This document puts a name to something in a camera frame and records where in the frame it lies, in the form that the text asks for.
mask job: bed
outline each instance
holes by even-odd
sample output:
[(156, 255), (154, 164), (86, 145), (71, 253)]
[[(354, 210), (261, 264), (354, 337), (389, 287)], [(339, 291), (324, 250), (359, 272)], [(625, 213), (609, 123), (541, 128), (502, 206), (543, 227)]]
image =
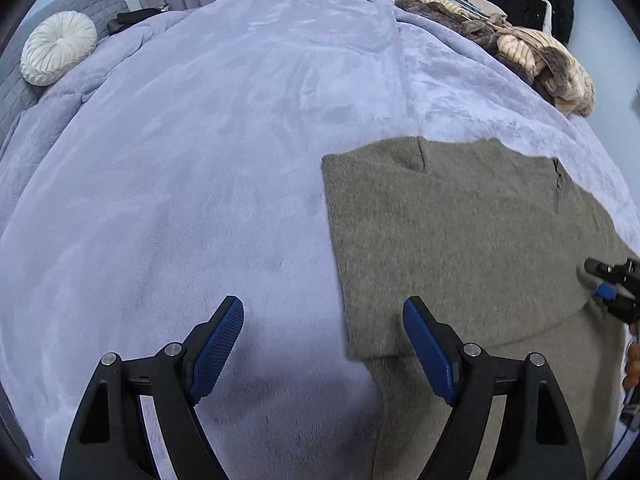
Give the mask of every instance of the bed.
[(152, 355), (227, 294), (245, 325), (197, 412), (229, 478), (370, 478), (378, 395), (344, 355), (326, 153), (495, 137), (560, 158), (640, 250), (626, 183), (587, 123), (392, 0), (164, 12), (17, 115), (0, 152), (0, 380), (45, 480), (100, 356)]

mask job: black tool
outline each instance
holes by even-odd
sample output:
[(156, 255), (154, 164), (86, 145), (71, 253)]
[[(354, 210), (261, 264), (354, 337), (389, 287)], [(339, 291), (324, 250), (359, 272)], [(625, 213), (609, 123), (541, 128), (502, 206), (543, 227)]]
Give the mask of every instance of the black tool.
[[(497, 395), (507, 405), (489, 478), (585, 480), (571, 415), (542, 355), (518, 361), (463, 345), (418, 297), (405, 302), (403, 319), (432, 388), (453, 407), (420, 480), (468, 479)], [(243, 320), (242, 303), (228, 296), (209, 322), (154, 357), (105, 354), (76, 413), (60, 479), (159, 480), (140, 408), (146, 395), (178, 480), (227, 480), (193, 407), (212, 391)]]
[(492, 398), (503, 395), (507, 402), (488, 478), (585, 480), (573, 420), (542, 355), (519, 361), (463, 344), (417, 296), (404, 302), (402, 320), (434, 393), (453, 408), (419, 480), (469, 478)]
[(131, 12), (120, 12), (115, 18), (107, 22), (107, 30), (109, 35), (113, 36), (118, 32), (122, 32), (131, 25), (142, 22), (151, 16), (160, 14), (162, 11), (155, 7), (150, 9), (132, 10)]
[(162, 437), (180, 480), (228, 480), (194, 406), (209, 395), (244, 322), (242, 303), (227, 296), (183, 343), (155, 356), (102, 356), (66, 442), (61, 480), (159, 480), (140, 396), (152, 396)]
[[(640, 296), (640, 262), (628, 258), (624, 264), (612, 266), (587, 258), (584, 261), (584, 270), (606, 282), (596, 289), (594, 296), (600, 298), (609, 314), (628, 325), (635, 326), (635, 343), (640, 344), (640, 302), (637, 299)], [(613, 285), (622, 285), (631, 297), (619, 294)], [(629, 390), (625, 396), (626, 406), (638, 404), (640, 404), (640, 385)], [(620, 420), (633, 431), (640, 428), (638, 410), (624, 409)]]

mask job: gray headboard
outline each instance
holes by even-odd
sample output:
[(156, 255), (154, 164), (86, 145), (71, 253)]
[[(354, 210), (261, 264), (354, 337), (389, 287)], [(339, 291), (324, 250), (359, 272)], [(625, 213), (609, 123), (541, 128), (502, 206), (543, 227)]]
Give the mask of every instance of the gray headboard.
[(20, 73), (20, 54), (29, 35), (46, 18), (62, 10), (84, 12), (95, 23), (98, 39), (107, 36), (107, 22), (127, 12), (124, 0), (54, 0), (23, 22), (0, 56), (0, 146), (21, 111), (31, 107), (45, 91), (27, 83)]

